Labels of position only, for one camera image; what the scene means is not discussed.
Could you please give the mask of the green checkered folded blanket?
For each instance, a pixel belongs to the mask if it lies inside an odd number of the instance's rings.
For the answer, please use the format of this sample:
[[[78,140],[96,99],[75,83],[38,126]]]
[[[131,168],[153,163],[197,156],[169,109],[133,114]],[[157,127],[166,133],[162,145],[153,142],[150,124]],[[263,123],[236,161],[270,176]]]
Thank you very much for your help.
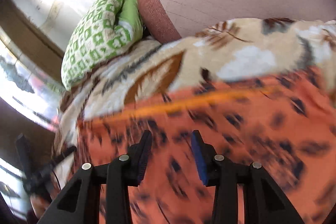
[[[63,86],[70,90],[101,62],[124,54],[142,36],[137,0],[97,0],[80,19],[66,47]]]

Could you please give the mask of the leaf pattern bed blanket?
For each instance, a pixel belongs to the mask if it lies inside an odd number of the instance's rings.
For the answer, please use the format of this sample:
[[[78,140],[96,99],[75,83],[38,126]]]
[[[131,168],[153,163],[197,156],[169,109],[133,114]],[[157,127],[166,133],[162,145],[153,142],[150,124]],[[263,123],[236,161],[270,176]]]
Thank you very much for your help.
[[[317,65],[335,92],[335,21],[232,19],[161,44],[144,39],[98,63],[60,103],[52,154],[76,143],[79,118],[121,110],[141,100],[207,81],[239,81]]]

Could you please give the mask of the wooden stained glass door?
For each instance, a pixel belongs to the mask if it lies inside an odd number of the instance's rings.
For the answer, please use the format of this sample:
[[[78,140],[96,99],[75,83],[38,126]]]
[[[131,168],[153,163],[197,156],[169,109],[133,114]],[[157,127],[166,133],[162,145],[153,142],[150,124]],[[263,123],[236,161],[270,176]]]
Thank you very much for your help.
[[[64,91],[62,56],[12,0],[1,0],[1,190],[21,218],[31,205],[15,141],[25,135],[37,166],[49,161]]]

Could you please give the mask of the orange floral garment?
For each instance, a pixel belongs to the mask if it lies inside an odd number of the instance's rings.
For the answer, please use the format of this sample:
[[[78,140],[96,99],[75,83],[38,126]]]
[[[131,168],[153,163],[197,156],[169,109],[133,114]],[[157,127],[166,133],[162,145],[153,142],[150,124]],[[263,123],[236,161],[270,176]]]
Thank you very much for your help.
[[[199,180],[191,135],[231,161],[259,161],[305,223],[323,223],[335,205],[335,108],[318,68],[229,83],[203,70],[197,85],[167,91],[151,69],[105,101],[110,115],[76,124],[78,151],[56,174],[65,184],[84,162],[106,164],[153,134],[146,175],[130,190],[134,223],[209,223],[215,191]]]

